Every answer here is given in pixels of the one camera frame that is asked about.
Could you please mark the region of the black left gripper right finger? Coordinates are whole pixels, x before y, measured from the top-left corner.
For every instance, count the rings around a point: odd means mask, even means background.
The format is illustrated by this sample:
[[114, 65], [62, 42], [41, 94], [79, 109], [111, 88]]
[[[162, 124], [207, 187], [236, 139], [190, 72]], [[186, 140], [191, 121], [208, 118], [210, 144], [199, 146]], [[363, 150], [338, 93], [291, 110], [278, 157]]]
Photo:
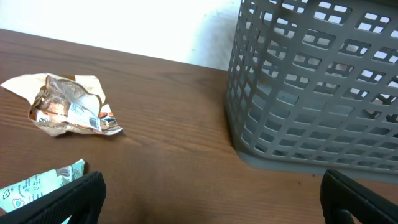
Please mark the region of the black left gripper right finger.
[[396, 204], [334, 169], [323, 175], [320, 203], [326, 224], [397, 224]]

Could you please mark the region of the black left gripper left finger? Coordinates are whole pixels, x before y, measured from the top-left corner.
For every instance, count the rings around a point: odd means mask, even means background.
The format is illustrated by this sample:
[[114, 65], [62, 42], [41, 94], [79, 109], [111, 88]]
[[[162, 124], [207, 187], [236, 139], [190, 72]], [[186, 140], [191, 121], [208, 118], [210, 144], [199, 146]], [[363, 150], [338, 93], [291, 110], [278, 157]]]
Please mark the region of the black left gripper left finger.
[[101, 172], [83, 177], [1, 216], [4, 224], [55, 224], [69, 219], [74, 224], [97, 224], [106, 198]]

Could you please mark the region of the teal snack packet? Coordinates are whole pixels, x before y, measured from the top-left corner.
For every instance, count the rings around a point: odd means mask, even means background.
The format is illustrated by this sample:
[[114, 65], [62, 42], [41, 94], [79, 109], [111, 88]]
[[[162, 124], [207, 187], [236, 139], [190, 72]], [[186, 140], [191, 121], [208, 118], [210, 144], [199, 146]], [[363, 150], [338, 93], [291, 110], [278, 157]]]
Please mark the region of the teal snack packet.
[[84, 165], [84, 160], [80, 159], [72, 165], [36, 174], [1, 189], [1, 209], [12, 212], [82, 177]]

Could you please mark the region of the beige snack pouch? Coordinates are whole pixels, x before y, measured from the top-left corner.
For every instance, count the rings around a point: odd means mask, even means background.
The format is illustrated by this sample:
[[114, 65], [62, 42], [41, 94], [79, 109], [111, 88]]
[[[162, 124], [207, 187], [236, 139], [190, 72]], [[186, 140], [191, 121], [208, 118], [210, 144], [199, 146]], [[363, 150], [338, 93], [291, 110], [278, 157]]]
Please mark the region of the beige snack pouch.
[[26, 74], [1, 86], [30, 103], [28, 118], [50, 136], [66, 132], [110, 136], [123, 130], [94, 75]]

